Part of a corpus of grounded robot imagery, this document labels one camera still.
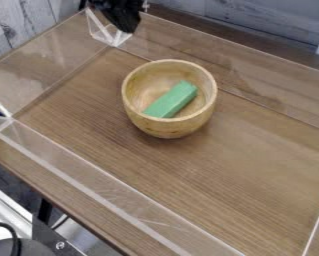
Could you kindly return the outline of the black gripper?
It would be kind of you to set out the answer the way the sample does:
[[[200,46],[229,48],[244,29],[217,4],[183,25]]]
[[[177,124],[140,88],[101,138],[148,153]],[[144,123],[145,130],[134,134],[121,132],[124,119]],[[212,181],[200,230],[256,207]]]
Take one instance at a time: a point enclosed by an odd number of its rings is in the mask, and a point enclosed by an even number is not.
[[[144,0],[88,0],[88,2],[121,32],[134,32],[141,21]]]

